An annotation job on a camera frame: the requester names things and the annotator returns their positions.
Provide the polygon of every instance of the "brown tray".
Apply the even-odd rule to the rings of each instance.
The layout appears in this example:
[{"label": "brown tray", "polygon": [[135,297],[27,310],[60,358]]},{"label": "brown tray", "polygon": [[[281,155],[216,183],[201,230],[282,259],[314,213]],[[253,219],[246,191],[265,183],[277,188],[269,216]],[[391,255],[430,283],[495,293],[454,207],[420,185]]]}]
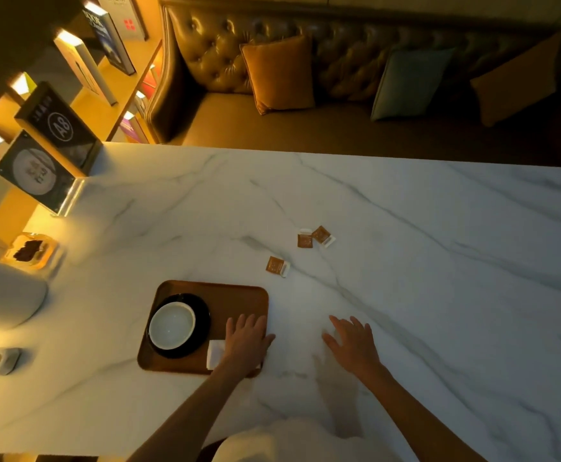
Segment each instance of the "brown tray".
[{"label": "brown tray", "polygon": [[[206,302],[211,318],[208,338],[201,347],[184,358],[165,358],[152,348],[148,339],[148,325],[158,305],[168,296],[179,293],[192,293]],[[141,340],[137,363],[140,368],[150,372],[186,372],[189,374],[211,374],[206,368],[208,343],[210,340],[225,338],[225,325],[228,318],[238,318],[241,314],[267,315],[268,292],[261,287],[246,285],[226,285],[219,283],[187,282],[182,280],[166,280],[158,286],[150,315],[146,322],[146,330]],[[248,377],[257,376],[261,369],[254,370]]]}]

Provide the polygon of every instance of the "orange pillow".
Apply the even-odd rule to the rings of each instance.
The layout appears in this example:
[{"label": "orange pillow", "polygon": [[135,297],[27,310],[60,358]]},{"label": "orange pillow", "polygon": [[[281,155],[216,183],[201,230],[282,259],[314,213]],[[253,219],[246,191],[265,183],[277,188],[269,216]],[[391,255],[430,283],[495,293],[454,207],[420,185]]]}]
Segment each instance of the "orange pillow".
[{"label": "orange pillow", "polygon": [[560,45],[558,32],[497,69],[471,79],[481,123],[493,126],[556,92],[555,62]]},{"label": "orange pillow", "polygon": [[272,110],[315,106],[311,48],[307,36],[240,46],[253,85],[254,102],[261,115]]}]

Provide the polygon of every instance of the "black sign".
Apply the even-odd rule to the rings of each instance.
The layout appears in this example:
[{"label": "black sign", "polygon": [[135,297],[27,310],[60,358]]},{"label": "black sign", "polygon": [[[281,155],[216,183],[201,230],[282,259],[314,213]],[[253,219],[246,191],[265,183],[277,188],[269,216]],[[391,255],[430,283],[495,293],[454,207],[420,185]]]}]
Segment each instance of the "black sign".
[{"label": "black sign", "polygon": [[30,124],[80,169],[98,141],[73,109],[46,82],[38,85],[15,118]]},{"label": "black sign", "polygon": [[0,159],[0,176],[55,213],[75,183],[75,177],[26,131],[15,138]]}]

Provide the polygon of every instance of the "white napkin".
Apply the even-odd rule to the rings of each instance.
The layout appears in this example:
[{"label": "white napkin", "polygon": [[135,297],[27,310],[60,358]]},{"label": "white napkin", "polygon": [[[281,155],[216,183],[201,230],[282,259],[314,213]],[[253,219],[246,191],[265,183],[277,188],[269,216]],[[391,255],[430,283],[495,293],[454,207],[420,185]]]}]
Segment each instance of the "white napkin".
[{"label": "white napkin", "polygon": [[223,355],[225,354],[225,341],[213,341],[211,340],[208,345],[208,357],[206,359],[206,368],[209,370],[214,370],[215,367],[221,362]]}]

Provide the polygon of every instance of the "black saucer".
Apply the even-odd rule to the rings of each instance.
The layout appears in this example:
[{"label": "black saucer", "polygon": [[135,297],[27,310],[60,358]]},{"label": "black saucer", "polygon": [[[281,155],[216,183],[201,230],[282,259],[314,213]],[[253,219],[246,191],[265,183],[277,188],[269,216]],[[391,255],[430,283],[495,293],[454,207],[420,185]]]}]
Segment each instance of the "black saucer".
[{"label": "black saucer", "polygon": [[[159,349],[150,339],[150,322],[152,321],[152,318],[154,317],[156,312],[162,306],[166,305],[167,303],[173,303],[175,301],[186,303],[192,308],[193,313],[195,313],[195,329],[193,329],[193,333],[191,334],[191,336],[186,339],[186,342],[184,342],[181,346],[170,350]],[[191,355],[196,349],[203,345],[205,340],[208,338],[210,325],[211,320],[209,316],[209,310],[205,301],[203,301],[197,295],[193,295],[192,293],[180,293],[178,295],[168,296],[166,299],[161,301],[161,303],[159,303],[152,315],[150,315],[150,320],[148,321],[148,325],[146,326],[146,335],[148,336],[148,342],[150,342],[152,348],[159,355],[165,358],[183,358],[187,355]]]}]

